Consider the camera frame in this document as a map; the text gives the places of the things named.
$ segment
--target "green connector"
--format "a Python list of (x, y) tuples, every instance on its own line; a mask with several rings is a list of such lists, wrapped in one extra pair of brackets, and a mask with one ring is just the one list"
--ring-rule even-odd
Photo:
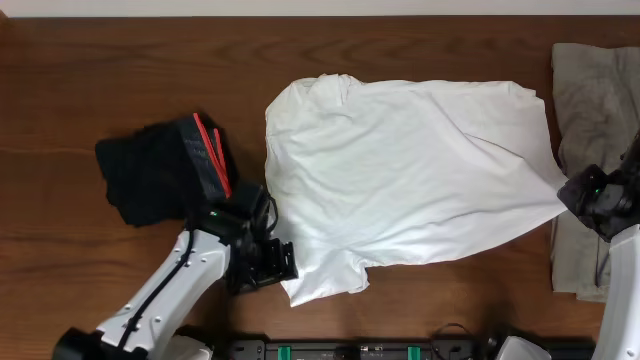
[(420, 347), (409, 346), (407, 348), (407, 354), (409, 355), (409, 360), (420, 360)]
[(278, 348), (278, 360), (291, 360), (290, 346), (280, 346)]

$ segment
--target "white wall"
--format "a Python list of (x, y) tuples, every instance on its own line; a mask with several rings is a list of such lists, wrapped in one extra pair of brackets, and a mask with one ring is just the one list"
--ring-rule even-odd
[(25, 16), (640, 14), (640, 0), (0, 0)]

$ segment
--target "gray cloth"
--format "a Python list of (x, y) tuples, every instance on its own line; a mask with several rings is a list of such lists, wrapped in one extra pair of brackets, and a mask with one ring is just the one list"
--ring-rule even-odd
[[(620, 165), (640, 127), (640, 48), (601, 49), (579, 44), (553, 46), (553, 98), (562, 133), (560, 161), (567, 175), (590, 164), (610, 173)], [(607, 299), (609, 244), (572, 214), (554, 224), (553, 288), (580, 300)], [(602, 268), (600, 286), (596, 274)]]

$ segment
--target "wood grain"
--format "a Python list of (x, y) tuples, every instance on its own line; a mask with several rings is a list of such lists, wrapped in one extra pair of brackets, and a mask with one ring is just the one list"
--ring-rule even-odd
[[(15, 19), (0, 33), (0, 353), (44, 359), (69, 327), (110, 316), (164, 260), (178, 222), (134, 229), (105, 200), (98, 139), (202, 109), (242, 174), (263, 180), (264, 110), (291, 81), (513, 80), (547, 104), (551, 46), (639, 46), (638, 17)], [(424, 337), (505, 319), (596, 337), (603, 305), (553, 294), (550, 227), (428, 266), (370, 269), (371, 286), (290, 308), (279, 286), (189, 321), (274, 339)]]

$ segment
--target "white t-shirt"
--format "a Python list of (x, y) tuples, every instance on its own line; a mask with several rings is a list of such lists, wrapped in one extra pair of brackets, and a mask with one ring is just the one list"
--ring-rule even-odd
[(293, 82), (266, 117), (292, 306), (364, 290), (366, 267), (459, 259), (565, 210), (544, 102), (513, 82), (324, 75)]

